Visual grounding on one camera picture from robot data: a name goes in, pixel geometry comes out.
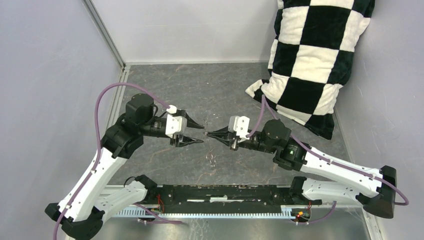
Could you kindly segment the aluminium frame rail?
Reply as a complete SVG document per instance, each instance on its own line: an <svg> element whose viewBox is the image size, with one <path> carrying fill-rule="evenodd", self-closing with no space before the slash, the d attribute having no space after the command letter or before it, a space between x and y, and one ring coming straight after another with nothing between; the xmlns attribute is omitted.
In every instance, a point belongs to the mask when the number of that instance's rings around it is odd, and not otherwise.
<svg viewBox="0 0 424 240"><path fill-rule="evenodd" d="M104 24L98 10L95 7L93 0L82 0L82 3L85 5L87 12L92 18L97 30L99 31L101 37L106 43L108 49L112 53L115 61L117 62L120 73L118 83L127 83L129 77L129 70L131 68L130 65L126 65L124 59L119 53L118 48L116 47L110 33L107 30L106 25ZM106 127L111 127L119 117L121 104L123 101L125 92L125 86L117 86L113 90L112 100L109 107L109 114L107 117Z"/></svg>

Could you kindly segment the black white checkered pillow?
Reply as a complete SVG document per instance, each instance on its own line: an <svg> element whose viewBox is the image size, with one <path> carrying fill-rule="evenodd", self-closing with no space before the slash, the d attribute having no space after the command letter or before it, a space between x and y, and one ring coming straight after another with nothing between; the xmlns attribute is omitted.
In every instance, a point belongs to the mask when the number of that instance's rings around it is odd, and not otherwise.
<svg viewBox="0 0 424 240"><path fill-rule="evenodd" d="M268 79L247 87L278 114L331 140L340 89L349 81L355 48L370 24L373 0L280 0Z"/></svg>

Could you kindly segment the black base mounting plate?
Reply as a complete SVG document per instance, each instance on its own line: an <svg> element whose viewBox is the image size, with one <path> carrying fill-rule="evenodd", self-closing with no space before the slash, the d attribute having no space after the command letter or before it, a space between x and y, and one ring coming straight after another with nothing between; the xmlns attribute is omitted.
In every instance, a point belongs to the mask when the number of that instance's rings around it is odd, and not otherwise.
<svg viewBox="0 0 424 240"><path fill-rule="evenodd" d="M284 185L162 185L149 188L138 203L159 205L165 214L270 214L323 202Z"/></svg>

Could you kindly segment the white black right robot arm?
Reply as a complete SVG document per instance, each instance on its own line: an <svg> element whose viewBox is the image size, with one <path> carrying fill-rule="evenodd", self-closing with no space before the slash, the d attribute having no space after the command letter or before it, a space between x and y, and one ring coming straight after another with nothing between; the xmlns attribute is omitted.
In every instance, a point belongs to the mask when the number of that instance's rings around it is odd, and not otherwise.
<svg viewBox="0 0 424 240"><path fill-rule="evenodd" d="M289 199L295 204L304 201L338 202L360 205L377 217L394 217L397 183L395 168L365 167L327 155L304 142L297 142L280 120L265 123L261 131L248 130L249 118L233 116L228 126L206 135L231 150L244 148L273 154L272 161L280 168L325 177L320 181L295 177Z"/></svg>

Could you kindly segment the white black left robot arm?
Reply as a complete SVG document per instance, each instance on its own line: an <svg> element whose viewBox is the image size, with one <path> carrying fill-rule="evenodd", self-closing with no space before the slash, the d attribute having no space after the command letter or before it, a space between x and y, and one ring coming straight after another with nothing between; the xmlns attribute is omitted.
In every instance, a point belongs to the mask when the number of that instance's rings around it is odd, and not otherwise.
<svg viewBox="0 0 424 240"><path fill-rule="evenodd" d="M165 138L175 147L201 143L184 136L186 128L203 129L185 110L170 106L167 116L157 116L158 107L146 93L135 94L126 103L125 113L109 127L100 141L100 151L77 185L59 203L50 203L45 213L61 225L63 232L75 240L90 240L103 224L129 205L157 198L155 183L138 176L126 187L100 198L112 176L141 147L145 137Z"/></svg>

